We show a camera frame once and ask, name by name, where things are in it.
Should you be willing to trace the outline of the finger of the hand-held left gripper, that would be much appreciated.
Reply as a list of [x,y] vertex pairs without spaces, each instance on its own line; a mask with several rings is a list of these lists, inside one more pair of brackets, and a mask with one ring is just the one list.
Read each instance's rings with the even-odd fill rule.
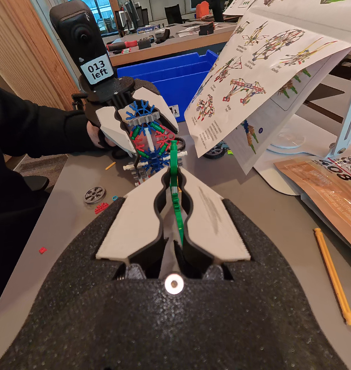
[[137,169],[140,155],[136,151],[132,140],[130,139],[128,130],[121,117],[117,115],[117,110],[114,106],[106,106],[96,110],[96,115],[100,123],[100,129],[104,135],[114,142],[121,149],[126,151],[130,157],[136,155],[136,160],[131,169]]
[[160,114],[159,119],[161,124],[173,133],[177,133],[176,118],[161,95],[158,95],[145,87],[141,87],[134,91],[132,98],[134,100],[148,101],[150,106],[154,105],[154,108]]

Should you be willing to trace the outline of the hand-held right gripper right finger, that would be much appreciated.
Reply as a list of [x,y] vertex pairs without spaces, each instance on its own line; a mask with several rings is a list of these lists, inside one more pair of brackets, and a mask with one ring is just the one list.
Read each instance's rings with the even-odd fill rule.
[[189,264],[249,261],[251,256],[223,197],[184,168],[178,169],[184,221],[182,251]]

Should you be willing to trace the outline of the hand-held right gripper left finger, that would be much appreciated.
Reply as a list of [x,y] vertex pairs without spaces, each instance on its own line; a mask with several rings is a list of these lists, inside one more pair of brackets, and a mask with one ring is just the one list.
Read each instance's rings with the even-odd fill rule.
[[137,257],[147,251],[149,263],[156,261],[155,252],[148,248],[154,246],[163,234],[160,211],[164,205],[158,207],[155,201],[165,195],[164,176],[167,174],[168,168],[163,168],[124,196],[124,202],[95,255],[97,260],[140,263]]

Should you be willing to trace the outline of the multicoloured toy construction model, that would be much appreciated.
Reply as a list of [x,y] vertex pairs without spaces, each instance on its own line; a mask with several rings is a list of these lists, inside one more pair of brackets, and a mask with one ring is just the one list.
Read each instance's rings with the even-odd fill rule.
[[[127,125],[130,128],[130,139],[140,155],[137,169],[131,169],[133,162],[123,166],[131,172],[135,186],[139,186],[152,175],[170,166],[171,141],[175,133],[160,123],[160,114],[148,101],[134,101],[127,108]],[[183,157],[187,151],[178,152],[178,166],[183,166]]]

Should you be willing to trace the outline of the person's left forearm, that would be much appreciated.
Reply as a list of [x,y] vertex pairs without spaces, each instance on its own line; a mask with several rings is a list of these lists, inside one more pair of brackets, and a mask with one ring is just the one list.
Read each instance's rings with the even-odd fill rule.
[[0,160],[94,150],[87,123],[81,111],[40,106],[0,88]]

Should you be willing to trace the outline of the person's left hand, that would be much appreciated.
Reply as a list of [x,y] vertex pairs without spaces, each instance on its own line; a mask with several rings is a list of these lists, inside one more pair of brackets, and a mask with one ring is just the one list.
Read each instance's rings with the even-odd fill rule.
[[87,133],[92,143],[99,149],[108,150],[116,144],[111,141],[99,127],[94,126],[90,121],[87,122]]

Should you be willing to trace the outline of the blue plastic bin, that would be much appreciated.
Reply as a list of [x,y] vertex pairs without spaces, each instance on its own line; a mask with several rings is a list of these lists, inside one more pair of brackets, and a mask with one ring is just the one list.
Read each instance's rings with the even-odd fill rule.
[[205,55],[190,53],[144,62],[117,69],[118,77],[129,76],[152,82],[173,112],[177,122],[198,91],[218,55],[208,50]]

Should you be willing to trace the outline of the grey spoked pulley wheel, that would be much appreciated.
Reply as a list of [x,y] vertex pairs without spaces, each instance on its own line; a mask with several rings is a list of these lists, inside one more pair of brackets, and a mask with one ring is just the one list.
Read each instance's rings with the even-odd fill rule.
[[84,202],[87,205],[94,205],[102,201],[106,196],[106,189],[101,186],[90,188],[84,195]]

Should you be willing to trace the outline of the wooden background desk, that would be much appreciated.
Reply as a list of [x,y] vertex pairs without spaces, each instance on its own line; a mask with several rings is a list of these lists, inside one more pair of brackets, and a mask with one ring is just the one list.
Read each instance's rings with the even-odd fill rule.
[[179,53],[191,53],[193,50],[210,48],[217,44],[226,43],[235,28],[236,23],[222,23],[222,27],[216,28],[213,34],[199,35],[198,32],[193,35],[179,37],[177,32],[181,31],[181,25],[170,27],[170,35],[173,38],[167,39],[161,44],[152,44],[150,48],[139,49],[138,46],[132,47],[131,52],[127,54],[114,54],[109,52],[111,64],[113,66],[126,66],[147,62],[157,58],[167,58]]

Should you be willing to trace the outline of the black spoked toy wheel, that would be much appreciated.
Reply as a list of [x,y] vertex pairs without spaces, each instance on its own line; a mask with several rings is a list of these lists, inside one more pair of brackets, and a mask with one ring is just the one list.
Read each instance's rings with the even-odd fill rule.
[[210,160],[216,160],[222,158],[225,154],[233,155],[233,152],[225,141],[220,141],[213,148],[203,154],[203,157]]

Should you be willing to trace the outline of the black office chair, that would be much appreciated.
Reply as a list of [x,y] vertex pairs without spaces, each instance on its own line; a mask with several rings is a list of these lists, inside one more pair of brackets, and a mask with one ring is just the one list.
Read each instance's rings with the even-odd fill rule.
[[164,11],[169,25],[184,23],[179,4],[164,7]]

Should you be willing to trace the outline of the toy instruction sheet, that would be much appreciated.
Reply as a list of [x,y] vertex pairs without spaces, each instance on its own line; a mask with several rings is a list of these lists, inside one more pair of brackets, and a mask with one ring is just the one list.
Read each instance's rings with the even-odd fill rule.
[[350,1],[254,1],[185,111],[197,157],[220,141],[244,173],[351,51]]

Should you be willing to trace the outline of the person's torso in black clothing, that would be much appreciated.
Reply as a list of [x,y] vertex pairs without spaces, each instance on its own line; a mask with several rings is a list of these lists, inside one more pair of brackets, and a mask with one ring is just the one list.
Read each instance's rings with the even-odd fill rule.
[[0,297],[48,200],[48,184],[7,168],[0,156]]

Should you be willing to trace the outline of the long yellow rod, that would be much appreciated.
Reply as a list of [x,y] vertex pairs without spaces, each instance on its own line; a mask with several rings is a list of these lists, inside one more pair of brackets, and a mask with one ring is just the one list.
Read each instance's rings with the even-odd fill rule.
[[329,275],[337,302],[340,307],[340,311],[342,313],[342,316],[345,320],[345,323],[349,326],[351,326],[351,310],[348,303],[348,300],[345,296],[344,290],[342,288],[342,285],[340,283],[337,271],[335,269],[334,263],[332,261],[329,249],[327,247],[324,235],[320,228],[314,229],[314,235],[317,240],[317,244],[319,246],[324,264],[326,266],[327,273]]

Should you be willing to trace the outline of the white stand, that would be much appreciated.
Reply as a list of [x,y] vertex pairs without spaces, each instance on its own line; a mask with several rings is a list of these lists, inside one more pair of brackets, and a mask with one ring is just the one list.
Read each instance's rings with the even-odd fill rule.
[[276,191],[299,196],[302,191],[275,166],[306,156],[330,159],[351,154],[351,81],[328,75],[304,103],[305,115],[294,115],[255,164]]

